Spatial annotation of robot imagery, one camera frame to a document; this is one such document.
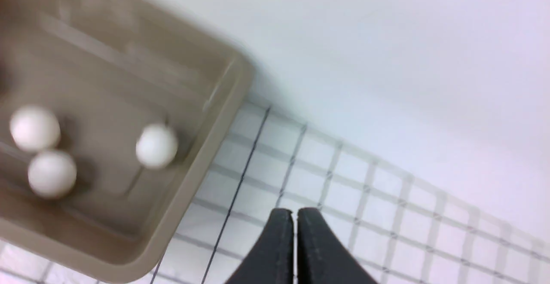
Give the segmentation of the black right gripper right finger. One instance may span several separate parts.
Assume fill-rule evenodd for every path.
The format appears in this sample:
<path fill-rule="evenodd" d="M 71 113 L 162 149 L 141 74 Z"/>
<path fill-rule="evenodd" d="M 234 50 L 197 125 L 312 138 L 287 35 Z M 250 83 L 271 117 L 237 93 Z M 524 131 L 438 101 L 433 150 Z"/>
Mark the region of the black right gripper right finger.
<path fill-rule="evenodd" d="M 375 284 L 340 243 L 317 208 L 297 212 L 299 284 Z"/>

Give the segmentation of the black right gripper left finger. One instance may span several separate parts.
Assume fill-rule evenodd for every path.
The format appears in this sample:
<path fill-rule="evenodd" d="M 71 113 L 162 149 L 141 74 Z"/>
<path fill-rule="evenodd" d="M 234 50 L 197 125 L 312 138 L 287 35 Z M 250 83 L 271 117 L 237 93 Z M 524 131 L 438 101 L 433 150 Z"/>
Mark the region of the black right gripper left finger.
<path fill-rule="evenodd" d="M 292 284 L 294 282 L 294 221 L 291 211 L 274 208 L 258 240 L 228 284 Z"/>

